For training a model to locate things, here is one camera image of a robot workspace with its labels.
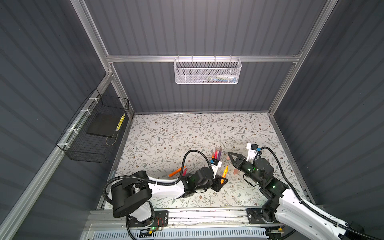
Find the purple marker pen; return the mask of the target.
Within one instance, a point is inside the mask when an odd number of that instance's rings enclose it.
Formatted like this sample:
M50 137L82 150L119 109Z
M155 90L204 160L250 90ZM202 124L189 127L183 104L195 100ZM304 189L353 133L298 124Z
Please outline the purple marker pen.
M221 155L222 155L222 146L219 147L219 150L218 150L218 154L217 154L217 160L220 161L221 160Z

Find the yellow orange marker pen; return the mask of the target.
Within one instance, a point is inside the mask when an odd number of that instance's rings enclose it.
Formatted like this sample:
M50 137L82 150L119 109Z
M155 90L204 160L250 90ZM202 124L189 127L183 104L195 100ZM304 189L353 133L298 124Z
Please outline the yellow orange marker pen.
M229 166L227 165L225 170L224 170L224 172L223 172L223 174L222 174L221 184L224 183L224 178L226 177L226 175L228 173L228 168L229 168Z

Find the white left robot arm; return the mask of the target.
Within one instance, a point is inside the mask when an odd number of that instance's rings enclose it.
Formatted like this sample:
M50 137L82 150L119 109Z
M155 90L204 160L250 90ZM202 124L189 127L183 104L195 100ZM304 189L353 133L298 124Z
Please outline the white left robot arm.
M210 189L219 192L227 182L227 178L215 174L211 167L203 167L194 174L167 182L149 177L146 171L139 171L111 180L111 198L106 195L106 201L113 207L114 218L131 215L144 222L154 218L151 200L188 198Z

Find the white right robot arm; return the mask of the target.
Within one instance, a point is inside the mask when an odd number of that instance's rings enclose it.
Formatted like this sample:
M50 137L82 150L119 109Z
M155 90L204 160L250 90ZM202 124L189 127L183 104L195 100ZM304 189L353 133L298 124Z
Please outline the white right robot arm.
M373 236L352 223L340 220L304 200L288 181L274 177L269 161L257 158L247 161L240 154L228 153L233 166L259 186L267 198L262 206L263 220L285 224L311 240L372 240Z

